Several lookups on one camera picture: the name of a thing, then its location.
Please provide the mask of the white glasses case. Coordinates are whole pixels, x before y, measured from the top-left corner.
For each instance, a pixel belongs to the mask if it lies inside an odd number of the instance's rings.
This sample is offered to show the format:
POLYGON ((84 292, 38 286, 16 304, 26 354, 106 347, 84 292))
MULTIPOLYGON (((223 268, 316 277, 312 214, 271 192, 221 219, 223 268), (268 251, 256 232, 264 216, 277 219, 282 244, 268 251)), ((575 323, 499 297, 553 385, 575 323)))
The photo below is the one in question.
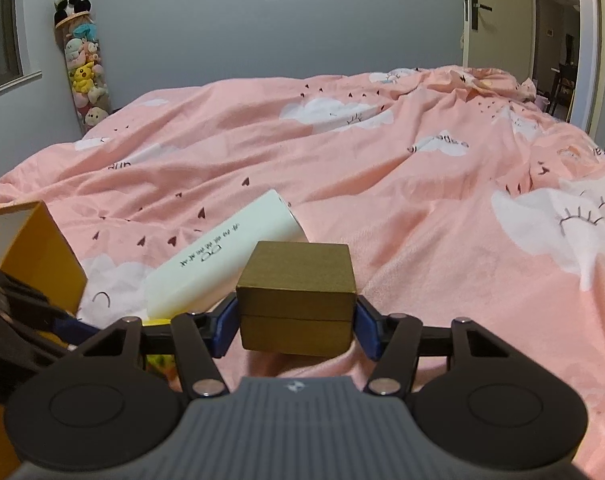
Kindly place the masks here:
POLYGON ((275 190, 237 211, 158 266, 144 282, 147 317, 170 320, 184 312, 206 312, 230 292, 256 245, 304 242, 307 236, 275 190))

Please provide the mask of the small brown gift box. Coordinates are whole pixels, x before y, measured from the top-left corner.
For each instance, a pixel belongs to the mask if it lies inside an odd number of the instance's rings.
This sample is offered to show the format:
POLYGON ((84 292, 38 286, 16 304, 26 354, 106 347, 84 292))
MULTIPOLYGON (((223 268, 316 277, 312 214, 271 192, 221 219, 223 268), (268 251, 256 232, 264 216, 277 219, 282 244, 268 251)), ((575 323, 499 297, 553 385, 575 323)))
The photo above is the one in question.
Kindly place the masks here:
POLYGON ((345 244, 264 240, 236 296, 247 350, 328 359, 353 340, 357 285, 345 244))

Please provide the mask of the panda plush on shelf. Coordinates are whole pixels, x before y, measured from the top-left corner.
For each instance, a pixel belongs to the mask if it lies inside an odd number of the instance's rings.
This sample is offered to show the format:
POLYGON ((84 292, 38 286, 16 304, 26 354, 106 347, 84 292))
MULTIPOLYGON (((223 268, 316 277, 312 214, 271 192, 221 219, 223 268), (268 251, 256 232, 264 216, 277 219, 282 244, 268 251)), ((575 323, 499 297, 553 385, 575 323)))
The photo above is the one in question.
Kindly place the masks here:
POLYGON ((57 26, 66 18, 81 12, 90 12, 90 0, 53 0, 54 4, 54 25, 57 26))

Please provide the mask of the pink cloud-print duvet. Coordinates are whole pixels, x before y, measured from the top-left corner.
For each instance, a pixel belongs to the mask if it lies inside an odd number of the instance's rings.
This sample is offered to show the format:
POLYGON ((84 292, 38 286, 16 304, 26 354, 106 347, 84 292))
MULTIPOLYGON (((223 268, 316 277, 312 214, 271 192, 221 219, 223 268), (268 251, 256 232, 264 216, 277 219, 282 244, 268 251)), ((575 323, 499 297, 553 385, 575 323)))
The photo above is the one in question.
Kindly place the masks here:
POLYGON ((104 327, 278 192, 309 240, 349 247, 377 309, 468 316, 574 387, 577 463, 605 479, 605 153, 533 99, 457 66, 155 90, 4 174, 0 207, 48 205, 88 275, 80 318, 104 327))

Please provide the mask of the hanging plush toy organizer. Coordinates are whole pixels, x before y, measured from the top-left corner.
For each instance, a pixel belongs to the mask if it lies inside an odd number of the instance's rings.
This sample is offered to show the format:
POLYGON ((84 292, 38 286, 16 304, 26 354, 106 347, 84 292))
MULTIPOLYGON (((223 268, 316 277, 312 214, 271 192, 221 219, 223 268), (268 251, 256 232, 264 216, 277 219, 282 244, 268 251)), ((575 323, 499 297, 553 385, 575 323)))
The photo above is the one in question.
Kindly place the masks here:
POLYGON ((112 114, 97 28, 89 11, 59 15, 55 39, 65 59, 72 102, 83 133, 112 114))

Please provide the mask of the beige bedroom door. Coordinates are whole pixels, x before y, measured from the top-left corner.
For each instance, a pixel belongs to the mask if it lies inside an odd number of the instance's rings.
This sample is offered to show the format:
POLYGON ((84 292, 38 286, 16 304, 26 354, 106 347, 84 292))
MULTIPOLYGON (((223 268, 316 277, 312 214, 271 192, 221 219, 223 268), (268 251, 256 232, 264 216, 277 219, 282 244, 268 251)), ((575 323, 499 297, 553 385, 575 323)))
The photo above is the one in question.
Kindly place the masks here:
POLYGON ((533 73, 535 0, 464 0, 463 65, 499 68, 522 82, 533 73))

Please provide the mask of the yellow tape measure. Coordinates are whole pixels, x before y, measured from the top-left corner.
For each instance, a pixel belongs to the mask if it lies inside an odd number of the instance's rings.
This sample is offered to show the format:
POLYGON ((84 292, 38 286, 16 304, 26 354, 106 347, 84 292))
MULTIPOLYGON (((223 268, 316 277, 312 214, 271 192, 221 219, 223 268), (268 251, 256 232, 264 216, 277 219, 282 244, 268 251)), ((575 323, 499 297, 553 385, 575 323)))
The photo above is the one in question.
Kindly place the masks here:
POLYGON ((170 321, 168 318, 148 320, 143 323, 141 349, 145 351, 144 370, 166 382, 173 382, 178 376, 176 359, 171 345, 170 321))

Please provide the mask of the orange cardboard box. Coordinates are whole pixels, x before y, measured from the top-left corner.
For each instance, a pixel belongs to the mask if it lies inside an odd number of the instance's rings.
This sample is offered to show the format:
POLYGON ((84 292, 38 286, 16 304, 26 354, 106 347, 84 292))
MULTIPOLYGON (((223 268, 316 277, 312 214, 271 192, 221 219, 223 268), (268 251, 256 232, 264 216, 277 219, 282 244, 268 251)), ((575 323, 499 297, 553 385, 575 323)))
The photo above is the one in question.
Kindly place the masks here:
MULTIPOLYGON (((86 273, 42 202, 0 207, 0 270, 43 292, 55 307, 78 312, 86 273)), ((1 380, 6 370, 0 364, 1 380)), ((0 479, 19 466, 3 427, 0 400, 0 479)))

